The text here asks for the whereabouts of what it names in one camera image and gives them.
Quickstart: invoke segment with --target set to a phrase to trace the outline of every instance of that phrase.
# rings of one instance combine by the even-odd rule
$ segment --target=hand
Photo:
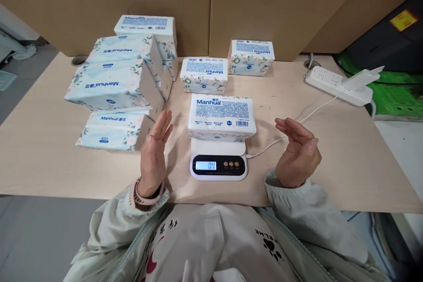
[[[151,197],[166,177],[164,147],[173,130],[171,120],[172,111],[163,110],[141,147],[141,180],[137,186],[141,197]]]
[[[276,165],[276,176],[286,188],[296,188],[314,173],[322,156],[314,135],[291,118],[276,118],[276,128],[287,135],[289,144]]]

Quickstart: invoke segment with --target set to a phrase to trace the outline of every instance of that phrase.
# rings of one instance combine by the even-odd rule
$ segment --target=paw print logo
[[[267,240],[266,238],[263,238],[263,241],[264,241],[264,247],[267,250],[269,250],[272,257],[274,257],[276,259],[276,261],[279,263],[279,259],[282,259],[282,256],[279,253],[279,251],[275,251],[275,244],[273,242],[271,242],[270,240]]]

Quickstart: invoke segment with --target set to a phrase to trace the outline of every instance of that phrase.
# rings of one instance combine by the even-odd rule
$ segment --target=yellow label
[[[419,19],[413,16],[413,14],[409,10],[404,10],[389,22],[391,22],[392,25],[396,27],[398,31],[402,32],[409,26],[412,26],[418,20]]]

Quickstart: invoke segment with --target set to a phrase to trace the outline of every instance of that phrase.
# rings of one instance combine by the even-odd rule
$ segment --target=wrist
[[[161,183],[157,185],[151,182],[147,182],[141,177],[137,185],[136,191],[138,195],[143,198],[151,198],[157,192],[160,185]]]
[[[290,179],[286,179],[284,177],[279,176],[278,174],[276,174],[276,177],[279,180],[279,183],[281,184],[281,187],[283,188],[287,188],[287,189],[295,189],[298,187],[301,187],[302,185],[304,185],[306,179],[295,179],[290,177]]]

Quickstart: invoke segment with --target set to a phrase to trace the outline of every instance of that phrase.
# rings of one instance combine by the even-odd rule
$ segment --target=power strip
[[[343,86],[346,79],[323,67],[314,66],[304,78],[304,82],[353,106],[360,107],[371,102],[371,88],[363,86],[356,90],[346,89]]]

